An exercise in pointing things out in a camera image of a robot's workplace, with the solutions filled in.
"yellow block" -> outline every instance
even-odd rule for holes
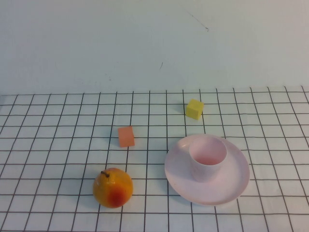
[[[187,105],[185,115],[198,120],[203,112],[203,108],[204,108],[204,103],[198,100],[195,100],[195,99],[191,99],[191,101]]]

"orange cube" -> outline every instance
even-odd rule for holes
[[[133,128],[131,126],[119,128],[118,129],[118,137],[119,137],[120,147],[134,146],[135,145]]]

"pink saucer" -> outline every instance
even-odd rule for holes
[[[201,136],[218,138],[227,148],[226,160],[218,175],[204,183],[193,179],[189,161],[189,145]],[[178,141],[166,156],[165,174],[179,195],[201,205],[219,205],[236,199],[250,179],[249,165],[243,153],[228,140],[209,134],[191,135]]]

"black grid lines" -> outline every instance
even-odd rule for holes
[[[0,96],[1,231],[306,230],[305,89]],[[205,103],[198,121],[184,116],[190,99]],[[117,129],[129,125],[136,145],[119,148]],[[248,160],[249,185],[230,204],[198,206],[168,185],[166,153],[196,133],[226,138]],[[92,196],[93,179],[109,167],[134,183],[118,209]]]

